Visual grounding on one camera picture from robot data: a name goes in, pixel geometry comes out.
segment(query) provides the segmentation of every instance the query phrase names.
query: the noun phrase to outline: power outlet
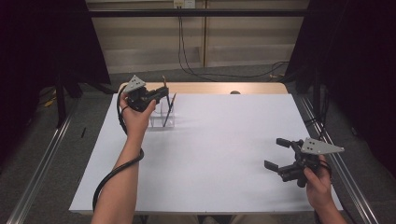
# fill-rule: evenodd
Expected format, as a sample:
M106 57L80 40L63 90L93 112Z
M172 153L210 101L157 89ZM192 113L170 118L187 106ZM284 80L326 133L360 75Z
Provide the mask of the power outlet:
M195 0L185 0L184 8L195 8Z
M184 0L174 0L174 8L184 8Z

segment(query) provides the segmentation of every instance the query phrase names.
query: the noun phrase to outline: human arm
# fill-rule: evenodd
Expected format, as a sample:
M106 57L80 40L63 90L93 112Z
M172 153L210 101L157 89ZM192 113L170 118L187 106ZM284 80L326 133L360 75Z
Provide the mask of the human arm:
M325 161L323 155L320 155L319 159ZM308 180L306 184L308 201L317 211L321 222L323 224L346 223L332 199L332 182L329 172L320 167L315 175L311 169L305 168L304 174Z
M127 106L123 94L120 98L120 107ZM127 129L127 139L115 164L115 167L138 157L143 143L145 131L149 125L149 116L155 109L155 101L140 113L127 107L122 111L122 116ZM132 223L136 206L138 178L138 163L114 175L102 188L92 223Z

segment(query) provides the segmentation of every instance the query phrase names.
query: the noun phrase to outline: human hand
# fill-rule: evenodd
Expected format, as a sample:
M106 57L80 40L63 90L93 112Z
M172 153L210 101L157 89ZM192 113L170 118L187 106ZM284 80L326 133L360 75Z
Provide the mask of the human hand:
M143 138L149 126L149 116L154 111L156 102L152 100L145 111L138 112L128 106L127 97L127 93L123 93L120 97L120 108L125 108L122 110L122 117L127 129L127 135L128 137Z
M319 155L321 161L326 161L323 155ZM307 178L306 195L311 206L315 210L326 210L334 208L332 200L332 182L329 171L319 167L317 174L311 169L305 168L304 174Z

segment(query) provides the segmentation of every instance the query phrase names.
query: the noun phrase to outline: wall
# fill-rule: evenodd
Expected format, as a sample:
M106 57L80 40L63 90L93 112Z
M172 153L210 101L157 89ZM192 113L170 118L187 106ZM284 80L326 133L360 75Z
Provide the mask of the wall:
M196 0L197 8L306 8L308 0ZM173 8L173 1L87 0L89 9ZM178 18L93 18L110 74L179 68ZM182 18L190 67L288 61L303 18Z

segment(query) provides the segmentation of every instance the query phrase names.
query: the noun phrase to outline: metal bar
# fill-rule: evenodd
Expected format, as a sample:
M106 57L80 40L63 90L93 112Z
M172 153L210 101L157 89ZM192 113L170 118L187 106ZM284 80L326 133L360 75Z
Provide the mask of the metal bar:
M306 97L302 97L302 103L304 109L308 113L309 118L313 119L315 115L312 112L313 106L311 102ZM319 122L315 122L314 127L317 133L320 134L322 124ZM330 138L329 134L326 131L323 132L323 140L324 142L333 145L332 139ZM358 209L358 212L361 214L361 218L363 219L364 223L368 223L368 224L378 223L378 220L376 219L372 208L370 207L370 205L367 202L367 199L361 192L361 189L356 184L355 179L352 177L352 174L347 169L347 166L344 163L344 160L342 159L341 155L339 153L335 153L330 155L330 158L332 160L332 163L334 164L335 169L340 175L341 180L343 181L346 190L348 191L353 203Z
M91 17L307 17L330 11L307 9L91 9Z
M47 147L47 150L44 153L43 158L41 159L41 162L38 164L35 173L32 176L32 179L30 180L20 200L12 211L11 216L7 221L7 224L22 224L25 220L29 209L32 206L32 203L35 200L35 196L40 190L41 184L43 183L47 171L50 168L56 151L58 150L58 147L61 144L62 139L64 138L64 134L67 131L72 115L76 111L77 105L78 100L73 103L70 113L66 117L62 126L56 129L49 143L49 146Z

